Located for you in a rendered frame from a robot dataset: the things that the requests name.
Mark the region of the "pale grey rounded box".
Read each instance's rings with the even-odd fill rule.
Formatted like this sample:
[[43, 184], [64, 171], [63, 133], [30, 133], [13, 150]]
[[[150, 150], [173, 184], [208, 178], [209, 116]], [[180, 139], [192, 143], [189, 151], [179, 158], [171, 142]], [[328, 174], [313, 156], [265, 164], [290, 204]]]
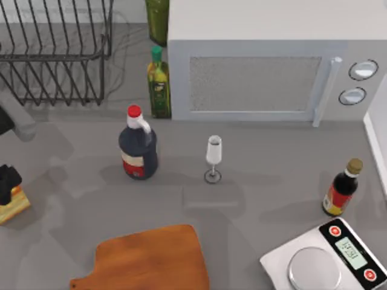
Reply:
[[36, 122], [25, 108], [9, 93], [0, 95], [0, 108], [13, 122], [13, 132], [23, 142], [31, 141], [36, 135]]

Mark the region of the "dark jug with red cap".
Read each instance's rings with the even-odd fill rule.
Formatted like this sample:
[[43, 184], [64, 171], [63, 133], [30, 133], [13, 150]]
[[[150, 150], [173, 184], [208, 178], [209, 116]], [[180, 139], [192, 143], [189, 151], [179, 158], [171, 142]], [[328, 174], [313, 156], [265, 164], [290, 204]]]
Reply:
[[126, 127], [118, 141], [123, 169], [130, 178], [146, 180], [154, 175], [158, 169], [157, 136], [140, 106], [128, 106]]

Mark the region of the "green capped oil bottle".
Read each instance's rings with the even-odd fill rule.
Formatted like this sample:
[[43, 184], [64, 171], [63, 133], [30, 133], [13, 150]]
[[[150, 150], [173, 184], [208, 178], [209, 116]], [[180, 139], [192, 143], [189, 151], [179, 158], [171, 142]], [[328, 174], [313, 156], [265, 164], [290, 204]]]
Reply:
[[171, 118], [169, 67], [162, 60], [162, 52], [162, 47], [152, 47], [152, 61], [147, 68], [151, 114], [154, 118]]

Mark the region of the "dark green bottle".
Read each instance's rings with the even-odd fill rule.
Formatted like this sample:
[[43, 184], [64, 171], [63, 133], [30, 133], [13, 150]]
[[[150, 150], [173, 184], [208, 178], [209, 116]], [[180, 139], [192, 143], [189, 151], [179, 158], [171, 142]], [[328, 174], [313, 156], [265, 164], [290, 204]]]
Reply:
[[167, 46], [169, 0], [145, 0], [150, 39], [161, 47]]

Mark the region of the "wooden cutting board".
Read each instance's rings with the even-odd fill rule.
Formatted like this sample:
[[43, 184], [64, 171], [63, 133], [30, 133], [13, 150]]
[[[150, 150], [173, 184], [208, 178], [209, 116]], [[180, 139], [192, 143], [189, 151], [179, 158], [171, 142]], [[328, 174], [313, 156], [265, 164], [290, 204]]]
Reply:
[[94, 268], [70, 290], [210, 290], [194, 227], [170, 225], [100, 243]]

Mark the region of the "clear wine glass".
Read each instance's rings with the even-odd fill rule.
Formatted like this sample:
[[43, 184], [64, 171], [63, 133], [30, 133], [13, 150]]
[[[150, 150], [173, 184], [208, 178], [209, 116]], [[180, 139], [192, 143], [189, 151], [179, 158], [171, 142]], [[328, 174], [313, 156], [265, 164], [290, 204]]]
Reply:
[[209, 184], [220, 182], [222, 175], [216, 166], [222, 161], [222, 139], [218, 135], [212, 135], [208, 139], [206, 161], [210, 168], [205, 172], [204, 179]]

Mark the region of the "microwave door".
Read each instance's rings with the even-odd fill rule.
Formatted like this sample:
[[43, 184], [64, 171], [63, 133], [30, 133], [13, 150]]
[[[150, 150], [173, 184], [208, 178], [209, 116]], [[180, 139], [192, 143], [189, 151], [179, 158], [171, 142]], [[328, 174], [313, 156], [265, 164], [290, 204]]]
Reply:
[[338, 40], [172, 40], [174, 120], [313, 121]]

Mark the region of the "pale microwave oven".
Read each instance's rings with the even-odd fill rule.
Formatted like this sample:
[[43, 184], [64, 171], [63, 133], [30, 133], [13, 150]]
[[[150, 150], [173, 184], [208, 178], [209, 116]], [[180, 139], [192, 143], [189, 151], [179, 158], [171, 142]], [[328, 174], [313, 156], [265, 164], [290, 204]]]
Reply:
[[[172, 40], [338, 40], [347, 48], [322, 121], [362, 121], [387, 76], [387, 0], [171, 0]], [[348, 71], [374, 60], [379, 69], [356, 81]], [[363, 88], [365, 99], [352, 106], [338, 97]]]

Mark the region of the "white kitchen scale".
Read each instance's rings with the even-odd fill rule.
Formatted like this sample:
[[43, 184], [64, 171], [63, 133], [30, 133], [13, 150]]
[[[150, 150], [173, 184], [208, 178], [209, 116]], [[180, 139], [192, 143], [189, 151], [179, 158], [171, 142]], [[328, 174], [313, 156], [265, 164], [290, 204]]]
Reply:
[[387, 268], [341, 217], [273, 249], [260, 264], [275, 290], [379, 290]]

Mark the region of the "dark bottle with gold cap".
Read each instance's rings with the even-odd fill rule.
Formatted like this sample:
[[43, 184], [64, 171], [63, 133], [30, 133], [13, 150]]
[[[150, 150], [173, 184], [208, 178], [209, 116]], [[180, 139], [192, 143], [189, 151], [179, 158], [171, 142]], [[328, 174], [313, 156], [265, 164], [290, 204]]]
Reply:
[[358, 158], [348, 161], [343, 172], [338, 173], [322, 200], [322, 209], [329, 216], [340, 216], [345, 211], [358, 188], [358, 176], [363, 162]]

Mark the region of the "small microwave knob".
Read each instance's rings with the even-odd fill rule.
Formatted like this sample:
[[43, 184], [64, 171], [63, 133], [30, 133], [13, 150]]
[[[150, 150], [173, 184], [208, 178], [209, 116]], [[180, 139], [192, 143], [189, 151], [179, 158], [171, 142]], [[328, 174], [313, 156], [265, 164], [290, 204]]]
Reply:
[[367, 93], [363, 88], [356, 87], [342, 91], [338, 100], [344, 106], [352, 106], [361, 103], [366, 95]]

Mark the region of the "large microwave knob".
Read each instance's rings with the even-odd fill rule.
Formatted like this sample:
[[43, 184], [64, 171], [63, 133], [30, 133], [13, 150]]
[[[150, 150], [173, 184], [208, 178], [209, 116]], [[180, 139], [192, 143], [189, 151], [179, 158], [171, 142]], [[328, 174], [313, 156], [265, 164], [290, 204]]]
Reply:
[[371, 78], [378, 71], [379, 66], [374, 60], [365, 60], [363, 62], [356, 62], [351, 65], [348, 75], [351, 79], [356, 81], [363, 81]]

